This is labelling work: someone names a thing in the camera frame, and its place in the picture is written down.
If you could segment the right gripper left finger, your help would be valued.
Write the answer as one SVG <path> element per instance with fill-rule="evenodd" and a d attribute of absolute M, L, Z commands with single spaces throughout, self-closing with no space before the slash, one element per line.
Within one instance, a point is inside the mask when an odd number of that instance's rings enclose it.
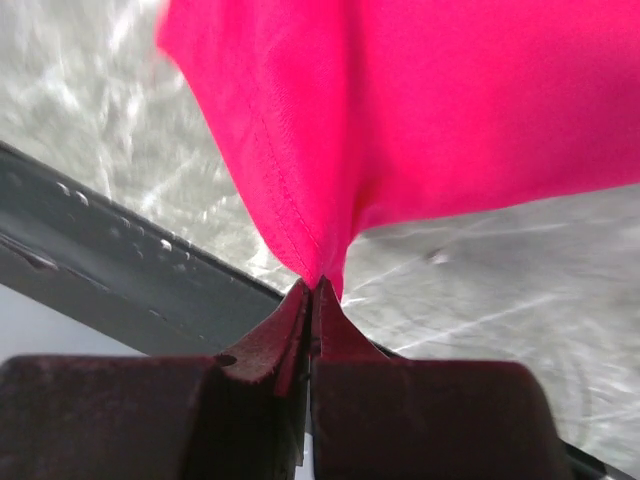
<path fill-rule="evenodd" d="M 228 378 L 243 385 L 265 385 L 280 398 L 289 395 L 308 350 L 311 291 L 297 281 L 276 310 L 215 356 Z"/>

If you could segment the magenta t shirt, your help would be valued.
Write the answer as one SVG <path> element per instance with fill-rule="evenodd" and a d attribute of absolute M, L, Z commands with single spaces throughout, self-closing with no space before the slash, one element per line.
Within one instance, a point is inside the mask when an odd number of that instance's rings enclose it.
<path fill-rule="evenodd" d="M 639 179 L 635 1 L 172 1 L 157 44 L 309 286 L 370 228 Z"/>

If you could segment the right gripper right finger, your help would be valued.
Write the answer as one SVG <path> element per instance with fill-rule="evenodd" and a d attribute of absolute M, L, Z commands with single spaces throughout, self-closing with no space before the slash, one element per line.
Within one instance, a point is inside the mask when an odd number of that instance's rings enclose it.
<path fill-rule="evenodd" d="M 337 360 L 382 360 L 389 356 L 344 314 L 331 282 L 322 277 L 312 298 L 312 357 Z"/>

